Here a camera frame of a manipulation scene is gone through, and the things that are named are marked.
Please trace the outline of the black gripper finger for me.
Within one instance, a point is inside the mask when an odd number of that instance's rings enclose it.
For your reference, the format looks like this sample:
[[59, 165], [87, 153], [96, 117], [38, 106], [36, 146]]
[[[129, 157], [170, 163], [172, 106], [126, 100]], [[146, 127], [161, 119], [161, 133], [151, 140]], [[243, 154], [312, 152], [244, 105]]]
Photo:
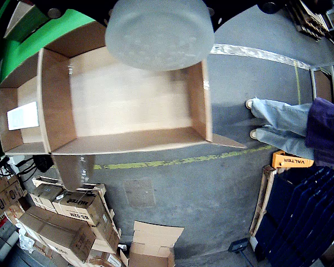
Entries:
[[117, 0], [32, 0], [31, 2], [48, 18], [60, 18], [68, 9], [72, 9], [106, 27], [110, 11]]
[[248, 8], [257, 6], [263, 13], [274, 14], [282, 9], [286, 2], [283, 0], [205, 0], [214, 31]]

